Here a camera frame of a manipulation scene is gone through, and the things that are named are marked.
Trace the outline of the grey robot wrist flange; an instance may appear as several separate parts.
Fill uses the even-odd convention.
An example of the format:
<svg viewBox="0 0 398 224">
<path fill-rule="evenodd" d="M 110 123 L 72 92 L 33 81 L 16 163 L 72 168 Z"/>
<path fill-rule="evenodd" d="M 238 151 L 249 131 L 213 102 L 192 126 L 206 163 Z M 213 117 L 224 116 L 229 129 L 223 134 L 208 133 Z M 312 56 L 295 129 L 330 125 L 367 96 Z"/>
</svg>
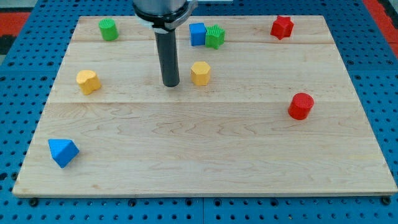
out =
<svg viewBox="0 0 398 224">
<path fill-rule="evenodd" d="M 156 33 L 168 33 L 191 16 L 198 1 L 133 0 L 132 6 L 141 25 Z"/>
</svg>

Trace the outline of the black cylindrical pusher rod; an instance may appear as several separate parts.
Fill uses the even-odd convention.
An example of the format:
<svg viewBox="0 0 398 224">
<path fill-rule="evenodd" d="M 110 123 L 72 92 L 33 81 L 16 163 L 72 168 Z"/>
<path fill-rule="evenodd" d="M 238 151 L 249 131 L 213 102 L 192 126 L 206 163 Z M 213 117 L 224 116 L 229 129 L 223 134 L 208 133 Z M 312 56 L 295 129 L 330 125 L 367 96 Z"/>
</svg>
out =
<svg viewBox="0 0 398 224">
<path fill-rule="evenodd" d="M 175 87 L 180 83 L 175 31 L 166 34 L 156 33 L 155 38 L 162 82 L 167 87 Z"/>
</svg>

